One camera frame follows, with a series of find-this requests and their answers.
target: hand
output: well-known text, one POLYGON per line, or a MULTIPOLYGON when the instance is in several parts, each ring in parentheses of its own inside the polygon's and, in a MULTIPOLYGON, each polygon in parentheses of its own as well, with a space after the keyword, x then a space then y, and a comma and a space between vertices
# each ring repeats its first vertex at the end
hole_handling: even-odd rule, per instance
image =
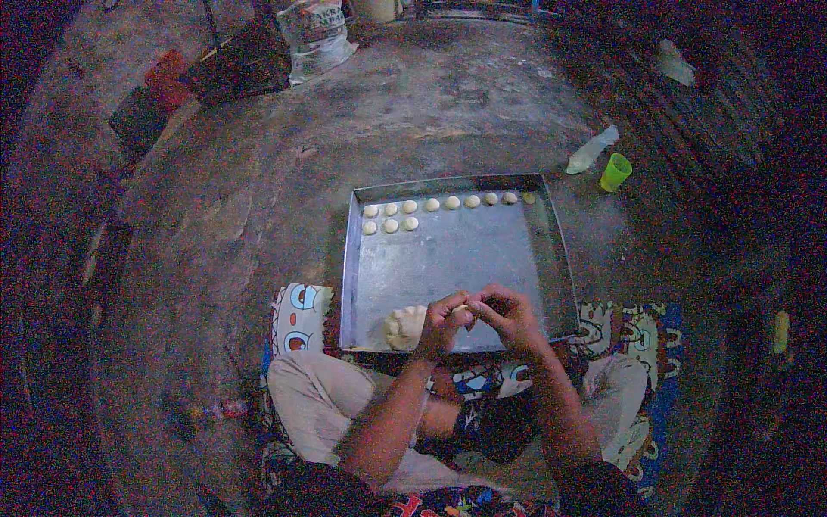
POLYGON ((414 358, 436 362, 454 348, 454 336, 460 327, 469 328, 475 319, 469 311, 451 311, 468 301, 468 291, 460 290, 428 306, 422 337, 413 351, 414 358))
POLYGON ((488 284, 468 298, 468 310, 496 330, 503 346, 512 352, 533 357, 550 350, 525 294, 488 284))

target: dough ball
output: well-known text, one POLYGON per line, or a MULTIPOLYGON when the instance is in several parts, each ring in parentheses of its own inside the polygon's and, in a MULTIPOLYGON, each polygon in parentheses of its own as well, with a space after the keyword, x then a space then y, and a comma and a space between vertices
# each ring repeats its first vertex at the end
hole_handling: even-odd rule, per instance
POLYGON ((396 309, 385 318, 385 341, 393 350, 413 350, 422 336, 427 307, 405 307, 396 309))
POLYGON ((408 230, 409 232, 415 230, 417 226, 419 226, 419 221, 417 220, 417 218, 406 218, 402 222, 402 228, 404 230, 408 230))
POLYGON ((445 200, 445 206, 447 206, 449 210, 456 210, 460 208, 460 199, 457 196, 451 196, 445 200))
POLYGON ((393 219, 386 219, 384 223, 382 223, 382 229, 385 230, 385 233, 396 233, 399 230, 399 223, 397 223, 393 219))
POLYGON ((362 225, 362 233, 365 235, 373 235, 376 233, 377 228, 376 223, 373 221, 365 221, 365 224, 362 225))
POLYGON ((466 198, 466 206, 468 208, 477 208, 480 206, 480 197, 475 195, 470 195, 466 198))
POLYGON ((428 201, 425 202, 425 209, 429 212, 436 212, 439 210, 439 200, 435 198, 430 198, 428 201))

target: plastic bag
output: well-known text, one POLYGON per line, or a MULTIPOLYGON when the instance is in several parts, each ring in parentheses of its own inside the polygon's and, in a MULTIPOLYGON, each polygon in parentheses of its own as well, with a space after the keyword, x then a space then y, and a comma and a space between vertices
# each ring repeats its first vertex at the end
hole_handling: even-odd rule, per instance
POLYGON ((293 86, 341 65, 359 46, 347 41, 342 0, 299 0, 277 16, 290 44, 293 86))
POLYGON ((614 144, 618 138, 620 138, 618 128, 614 124, 607 127, 604 132, 586 142, 583 147, 569 157, 566 174, 580 174, 591 167, 591 164, 595 162, 595 158, 597 158, 607 146, 614 144))

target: person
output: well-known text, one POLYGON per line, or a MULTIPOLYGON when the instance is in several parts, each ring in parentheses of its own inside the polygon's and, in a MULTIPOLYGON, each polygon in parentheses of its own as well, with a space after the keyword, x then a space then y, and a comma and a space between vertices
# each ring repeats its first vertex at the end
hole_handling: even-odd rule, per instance
POLYGON ((487 285, 475 294, 459 291, 431 304, 422 337, 394 379, 381 379, 319 353, 282 356, 270 365, 268 386, 302 461, 284 476, 266 512, 648 515, 631 481, 601 457, 601 445, 609 446, 622 427, 631 424, 643 398, 645 371, 630 364, 607 363, 604 373, 627 372, 631 382, 625 384, 632 386, 633 399, 639 397, 636 406, 624 408, 617 400, 627 387, 617 385, 617 373, 602 378, 599 372, 586 374, 604 385, 602 393, 592 397, 590 421, 557 354, 543 339, 528 298, 500 285, 487 285), (463 304, 467 311, 452 312, 463 304), (529 365, 530 390, 464 405, 430 396, 428 378, 451 352, 457 330, 477 319, 496 330, 505 348, 529 365), (516 500, 507 487, 474 472, 458 472, 415 449, 428 438, 506 465, 534 437, 559 500, 516 500))

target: red object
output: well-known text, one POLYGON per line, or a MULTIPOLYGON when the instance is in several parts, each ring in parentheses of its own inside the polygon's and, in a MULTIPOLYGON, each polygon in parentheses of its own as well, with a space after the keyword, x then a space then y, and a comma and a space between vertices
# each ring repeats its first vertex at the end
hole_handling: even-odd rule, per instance
POLYGON ((192 96, 187 87, 178 81, 186 69, 184 56, 173 49, 164 54, 144 75, 150 94, 167 113, 180 108, 192 96))

